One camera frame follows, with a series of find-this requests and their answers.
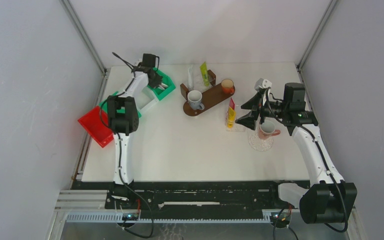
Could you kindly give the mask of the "pink toothpaste tube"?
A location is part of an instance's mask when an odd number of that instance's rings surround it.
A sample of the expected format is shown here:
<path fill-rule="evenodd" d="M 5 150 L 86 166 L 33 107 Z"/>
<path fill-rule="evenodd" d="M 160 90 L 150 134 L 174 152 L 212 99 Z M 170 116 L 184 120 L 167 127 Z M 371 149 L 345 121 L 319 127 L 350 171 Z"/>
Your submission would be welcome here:
<path fill-rule="evenodd" d="M 235 105 L 235 102 L 233 100 L 233 98 L 231 97 L 230 100 L 229 100 L 229 107 L 234 111 L 235 108 L 236 108 L 236 105 Z"/>

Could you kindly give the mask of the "yellow toothpaste tube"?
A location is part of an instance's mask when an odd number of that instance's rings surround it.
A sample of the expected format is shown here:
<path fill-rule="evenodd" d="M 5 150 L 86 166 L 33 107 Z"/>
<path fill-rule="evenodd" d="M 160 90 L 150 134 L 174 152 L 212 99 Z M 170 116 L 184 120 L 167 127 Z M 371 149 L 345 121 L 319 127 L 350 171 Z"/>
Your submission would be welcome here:
<path fill-rule="evenodd" d="M 227 116 L 226 116 L 226 127 L 231 129 L 236 120 L 236 111 L 232 107 L 228 107 Z"/>

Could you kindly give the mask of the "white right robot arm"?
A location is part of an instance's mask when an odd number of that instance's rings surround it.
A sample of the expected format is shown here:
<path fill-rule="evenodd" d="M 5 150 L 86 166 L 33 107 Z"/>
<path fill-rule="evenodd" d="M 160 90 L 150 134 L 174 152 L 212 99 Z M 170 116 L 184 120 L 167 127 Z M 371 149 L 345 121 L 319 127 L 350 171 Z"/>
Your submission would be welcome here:
<path fill-rule="evenodd" d="M 292 182 L 280 183 L 269 194 L 269 203 L 275 208 L 282 208 L 287 203 L 293 205 L 307 224 L 329 227 L 333 223 L 346 224 L 358 191 L 354 183 L 344 180 L 332 162 L 315 113 L 306 109 L 305 86 L 288 82 L 284 85 L 283 98 L 273 101 L 269 100 L 271 87 L 270 81 L 259 79 L 254 86 L 256 94 L 241 105 L 241 109 L 249 110 L 249 113 L 235 122 L 255 130 L 257 125 L 273 118 L 285 126 L 300 150 L 310 184 L 305 189 Z"/>

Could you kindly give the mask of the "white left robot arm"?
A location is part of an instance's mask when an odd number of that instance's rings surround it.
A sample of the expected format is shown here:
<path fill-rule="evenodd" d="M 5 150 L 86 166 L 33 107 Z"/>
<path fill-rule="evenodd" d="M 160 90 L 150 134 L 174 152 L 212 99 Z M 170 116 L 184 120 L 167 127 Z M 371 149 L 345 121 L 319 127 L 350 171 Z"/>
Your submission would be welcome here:
<path fill-rule="evenodd" d="M 107 98 L 108 128 L 113 132 L 115 141 L 115 169 L 113 181 L 117 185 L 129 185 L 133 181 L 130 174 L 133 164 L 130 163 L 132 134 L 139 127 L 139 114 L 135 98 L 145 89 L 155 89 L 162 83 L 156 67 L 160 57 L 144 53 L 142 59 L 132 65 L 123 60 L 131 70 L 131 80 L 116 95 Z"/>

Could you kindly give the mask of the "green toothpaste tube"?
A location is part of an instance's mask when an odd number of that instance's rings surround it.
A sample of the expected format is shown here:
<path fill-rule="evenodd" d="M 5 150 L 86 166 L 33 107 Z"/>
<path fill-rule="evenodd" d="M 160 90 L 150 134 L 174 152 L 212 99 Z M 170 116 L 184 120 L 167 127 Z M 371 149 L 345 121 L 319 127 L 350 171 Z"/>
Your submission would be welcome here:
<path fill-rule="evenodd" d="M 205 61 L 200 65 L 199 70 L 204 86 L 208 87 L 210 85 L 210 80 L 208 75 L 207 63 Z"/>

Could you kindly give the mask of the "pink printed white mug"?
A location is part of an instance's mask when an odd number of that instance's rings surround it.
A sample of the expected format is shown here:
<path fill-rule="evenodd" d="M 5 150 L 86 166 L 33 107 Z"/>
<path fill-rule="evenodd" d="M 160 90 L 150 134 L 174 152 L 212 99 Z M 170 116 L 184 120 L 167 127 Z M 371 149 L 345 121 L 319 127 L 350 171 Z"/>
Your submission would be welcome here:
<path fill-rule="evenodd" d="M 281 133 L 275 124 L 270 120 L 265 120 L 258 126 L 257 136 L 261 140 L 267 140 L 270 137 L 278 136 Z"/>

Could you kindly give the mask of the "brown ceramic cup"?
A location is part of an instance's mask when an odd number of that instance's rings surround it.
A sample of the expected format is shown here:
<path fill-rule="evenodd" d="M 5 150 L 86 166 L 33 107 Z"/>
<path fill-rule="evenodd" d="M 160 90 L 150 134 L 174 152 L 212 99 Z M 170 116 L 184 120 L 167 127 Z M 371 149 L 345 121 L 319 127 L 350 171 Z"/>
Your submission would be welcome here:
<path fill-rule="evenodd" d="M 234 82 L 231 79 L 223 79 L 220 85 L 224 94 L 232 95 L 235 93 Z"/>

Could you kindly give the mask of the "grey handled white mug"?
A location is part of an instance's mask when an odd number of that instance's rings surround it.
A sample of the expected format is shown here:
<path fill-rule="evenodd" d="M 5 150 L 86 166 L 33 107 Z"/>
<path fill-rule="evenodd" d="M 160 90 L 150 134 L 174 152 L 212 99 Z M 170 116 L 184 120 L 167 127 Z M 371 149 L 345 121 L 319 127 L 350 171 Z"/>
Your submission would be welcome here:
<path fill-rule="evenodd" d="M 188 104 L 189 106 L 193 109 L 193 110 L 204 110 L 205 109 L 205 106 L 204 104 L 202 103 L 202 99 L 203 99 L 203 95 L 200 91 L 198 90 L 191 90 L 188 94 L 187 94 L 187 101 L 188 101 Z"/>

